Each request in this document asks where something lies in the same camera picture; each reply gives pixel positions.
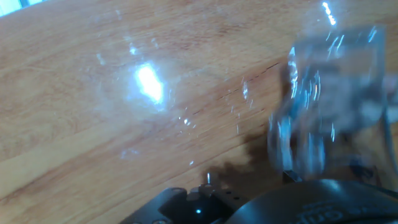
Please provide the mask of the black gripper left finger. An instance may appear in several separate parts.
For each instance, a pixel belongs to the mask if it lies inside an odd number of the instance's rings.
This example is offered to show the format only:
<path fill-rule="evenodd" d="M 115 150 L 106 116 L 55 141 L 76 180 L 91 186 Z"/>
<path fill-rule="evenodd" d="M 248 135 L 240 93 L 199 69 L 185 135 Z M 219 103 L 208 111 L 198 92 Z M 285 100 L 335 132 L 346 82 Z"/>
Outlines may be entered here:
<path fill-rule="evenodd" d="M 238 194 L 231 189 L 222 189 L 218 185 L 203 184 L 198 187 L 198 191 L 208 198 L 213 198 L 227 206 L 233 212 L 239 210 L 249 202 L 249 199 Z"/>

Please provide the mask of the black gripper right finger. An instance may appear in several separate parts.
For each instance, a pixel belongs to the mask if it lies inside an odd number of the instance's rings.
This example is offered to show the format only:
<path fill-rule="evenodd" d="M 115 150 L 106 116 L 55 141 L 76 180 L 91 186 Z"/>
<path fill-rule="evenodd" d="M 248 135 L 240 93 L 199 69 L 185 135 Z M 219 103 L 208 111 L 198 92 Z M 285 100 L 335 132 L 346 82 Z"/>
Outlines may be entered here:
<path fill-rule="evenodd" d="M 298 175 L 298 173 L 294 172 L 293 170 L 285 170 L 282 173 L 282 182 L 284 184 L 301 182 L 301 181 L 302 178 Z"/>

